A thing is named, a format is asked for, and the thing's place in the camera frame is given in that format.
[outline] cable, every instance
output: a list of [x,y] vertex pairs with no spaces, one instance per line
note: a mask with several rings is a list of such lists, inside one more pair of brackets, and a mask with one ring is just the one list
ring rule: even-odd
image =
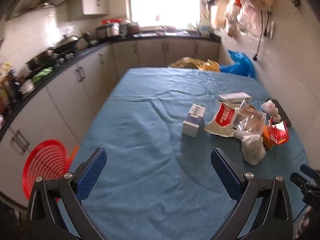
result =
[[257,56],[259,54],[259,49],[260,49],[260,44],[261,44],[261,39],[262,39],[262,35],[263,35],[263,14],[261,11],[261,34],[260,34],[260,39],[259,39],[259,44],[258,44],[258,48],[257,48],[257,53],[253,56],[253,61],[257,61]]
[[306,209],[307,206],[308,206],[308,204],[305,205],[304,208],[300,211],[299,215],[293,220],[293,224],[298,219],[298,217],[301,215],[301,213]]

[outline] barcode label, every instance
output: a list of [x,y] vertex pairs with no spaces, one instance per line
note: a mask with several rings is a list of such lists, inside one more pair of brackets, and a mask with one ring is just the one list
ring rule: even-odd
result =
[[199,117],[199,110],[200,110],[200,107],[199,106],[195,106],[195,108],[193,109],[193,111],[191,112],[191,116],[195,117],[195,118],[198,118]]

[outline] kitchen cabinet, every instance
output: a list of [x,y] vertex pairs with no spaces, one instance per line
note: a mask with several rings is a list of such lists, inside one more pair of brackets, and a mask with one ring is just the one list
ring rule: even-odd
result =
[[109,0],[67,0],[69,21],[109,14]]
[[165,67],[165,39],[139,40],[137,43],[141,67]]
[[218,61],[219,43],[211,41],[195,41],[194,58],[207,61],[208,59]]
[[[17,131],[30,143],[25,153],[14,139]],[[0,191],[23,206],[28,206],[21,182],[23,167],[30,151],[48,139],[62,142],[69,154],[79,145],[47,90],[42,89],[21,110],[0,142]]]
[[107,96],[109,96],[119,81],[111,46],[104,47],[101,51],[99,51],[99,57],[101,62],[104,64],[104,83],[106,84],[108,90]]
[[112,52],[119,78],[121,78],[128,69],[140,67],[138,45],[136,41],[113,43]]
[[166,65],[172,64],[184,57],[193,57],[195,41],[190,38],[169,38],[166,41]]
[[100,52],[96,52],[81,60],[78,66],[85,77],[82,83],[96,115],[109,94],[104,60]]
[[69,67],[47,85],[47,90],[68,127],[82,141],[95,114],[81,82],[83,71],[77,65]]

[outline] metal screw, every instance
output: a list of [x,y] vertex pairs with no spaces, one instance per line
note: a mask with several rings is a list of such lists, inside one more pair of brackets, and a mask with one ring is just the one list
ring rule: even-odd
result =
[[67,172],[66,174],[63,175],[63,177],[65,179],[70,179],[72,177],[72,173],[71,172]]
[[252,172],[247,172],[245,174],[245,176],[248,178],[248,179],[252,179],[254,177],[253,173]]
[[36,182],[40,182],[41,180],[42,180],[42,177],[41,177],[41,176],[39,176],[39,177],[36,178]]
[[280,175],[278,175],[278,176],[276,176],[276,180],[281,182],[281,181],[283,181],[283,178]]

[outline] window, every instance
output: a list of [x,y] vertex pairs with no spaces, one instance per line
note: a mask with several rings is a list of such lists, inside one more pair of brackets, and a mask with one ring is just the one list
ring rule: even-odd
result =
[[196,26],[200,0],[131,0],[132,21],[140,26]]

